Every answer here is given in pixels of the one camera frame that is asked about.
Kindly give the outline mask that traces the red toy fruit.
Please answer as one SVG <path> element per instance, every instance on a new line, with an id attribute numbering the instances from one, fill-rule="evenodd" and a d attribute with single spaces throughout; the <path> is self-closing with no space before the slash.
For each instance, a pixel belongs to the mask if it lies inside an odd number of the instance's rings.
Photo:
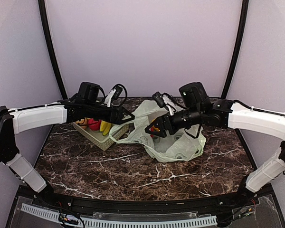
<path id="1" fill-rule="evenodd" d="M 154 126 L 152 126 L 151 128 L 150 128 L 150 131 L 151 132 L 155 132 L 155 128 L 154 128 Z"/>

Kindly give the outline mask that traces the yellow toy banana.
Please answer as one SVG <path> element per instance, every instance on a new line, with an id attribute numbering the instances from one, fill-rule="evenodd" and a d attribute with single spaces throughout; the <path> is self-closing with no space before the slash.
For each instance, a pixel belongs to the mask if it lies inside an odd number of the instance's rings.
<path id="1" fill-rule="evenodd" d="M 111 123 L 102 120 L 99 131 L 102 133 L 103 136 L 106 136 L 109 134 L 111 128 L 112 128 Z"/>

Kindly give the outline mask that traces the red toy apple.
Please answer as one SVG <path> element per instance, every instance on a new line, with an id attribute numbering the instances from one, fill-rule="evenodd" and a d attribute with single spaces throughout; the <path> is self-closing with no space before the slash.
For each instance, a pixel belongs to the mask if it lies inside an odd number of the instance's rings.
<path id="1" fill-rule="evenodd" d="M 88 127 L 91 131 L 99 131 L 101 125 L 101 120 L 95 120 L 93 118 L 90 118 L 88 120 Z"/>

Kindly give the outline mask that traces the light green plastic bag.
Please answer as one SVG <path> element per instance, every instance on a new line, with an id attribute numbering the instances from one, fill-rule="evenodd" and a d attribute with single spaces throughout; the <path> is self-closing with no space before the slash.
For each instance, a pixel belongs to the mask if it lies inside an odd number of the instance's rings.
<path id="1" fill-rule="evenodd" d="M 153 119 L 167 112 L 164 108 L 160 108 L 155 101 L 144 100 L 133 111 L 135 119 L 130 121 L 129 124 L 133 124 L 134 129 L 129 135 L 124 139 L 117 140 L 114 138 L 114 134 L 126 126 L 126 124 L 122 124 L 114 125 L 109 132 L 109 137 L 119 144 L 141 144 L 146 152 L 159 162 L 188 162 L 201 156 L 206 143 L 206 137 L 202 134 L 193 139 L 183 129 L 180 129 L 174 135 L 168 134 L 165 138 L 161 138 L 158 136 L 151 137 L 150 134 L 145 132 L 145 128 Z"/>

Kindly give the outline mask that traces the orange toy peach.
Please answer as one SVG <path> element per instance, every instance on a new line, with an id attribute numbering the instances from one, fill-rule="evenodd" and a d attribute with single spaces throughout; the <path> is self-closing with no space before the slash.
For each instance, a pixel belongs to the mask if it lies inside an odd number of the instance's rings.
<path id="1" fill-rule="evenodd" d="M 88 118 L 78 120 L 76 121 L 76 124 L 85 130 L 88 127 Z"/>

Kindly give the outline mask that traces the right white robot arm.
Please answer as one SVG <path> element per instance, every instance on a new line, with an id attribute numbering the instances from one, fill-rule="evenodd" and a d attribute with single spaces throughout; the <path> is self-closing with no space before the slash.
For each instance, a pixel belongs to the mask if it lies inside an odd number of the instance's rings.
<path id="1" fill-rule="evenodd" d="M 180 129 L 193 125 L 243 129 L 271 135 L 281 140 L 276 152 L 256 171 L 244 179 L 244 186 L 233 195 L 233 202 L 243 206 L 264 185 L 285 173 L 285 112 L 274 112 L 247 106 L 239 100 L 219 99 L 212 103 L 204 98 L 195 103 L 186 102 L 186 109 L 173 115 L 157 117 L 145 132 L 159 137 L 173 135 Z"/>

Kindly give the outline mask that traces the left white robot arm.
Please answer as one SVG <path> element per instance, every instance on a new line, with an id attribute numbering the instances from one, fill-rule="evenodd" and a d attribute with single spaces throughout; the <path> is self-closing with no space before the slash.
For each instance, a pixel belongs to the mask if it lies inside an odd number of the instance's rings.
<path id="1" fill-rule="evenodd" d="M 39 200 L 47 207 L 57 204 L 57 195 L 50 191 L 50 184 L 21 153 L 16 138 L 38 128 L 73 123 L 85 117 L 115 125 L 134 119 L 134 115 L 122 105 L 107 107 L 99 103 L 75 104 L 67 100 L 18 109 L 0 107 L 0 163 L 39 193 Z"/>

